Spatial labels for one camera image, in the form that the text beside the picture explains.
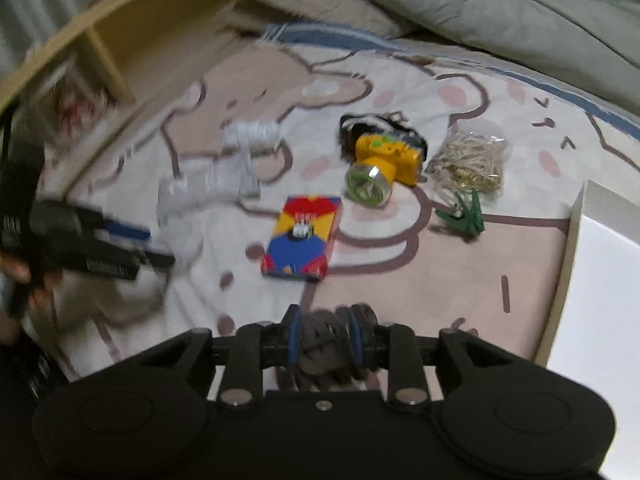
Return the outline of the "person's left hand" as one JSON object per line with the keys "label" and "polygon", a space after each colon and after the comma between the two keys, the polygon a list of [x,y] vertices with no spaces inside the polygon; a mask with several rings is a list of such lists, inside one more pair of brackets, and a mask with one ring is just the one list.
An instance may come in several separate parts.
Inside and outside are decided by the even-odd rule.
{"label": "person's left hand", "polygon": [[6,254],[1,254],[1,273],[26,288],[26,304],[31,309],[50,308],[53,304],[55,286],[63,277],[61,270],[53,270],[34,281],[26,262]]}

